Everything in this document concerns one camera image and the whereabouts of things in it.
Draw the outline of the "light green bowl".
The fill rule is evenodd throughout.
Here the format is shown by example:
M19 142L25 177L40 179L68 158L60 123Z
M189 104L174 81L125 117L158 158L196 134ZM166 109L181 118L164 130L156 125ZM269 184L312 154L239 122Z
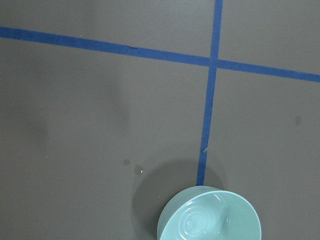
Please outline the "light green bowl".
M260 240L262 228L244 197L210 186L189 187L163 208L158 240Z

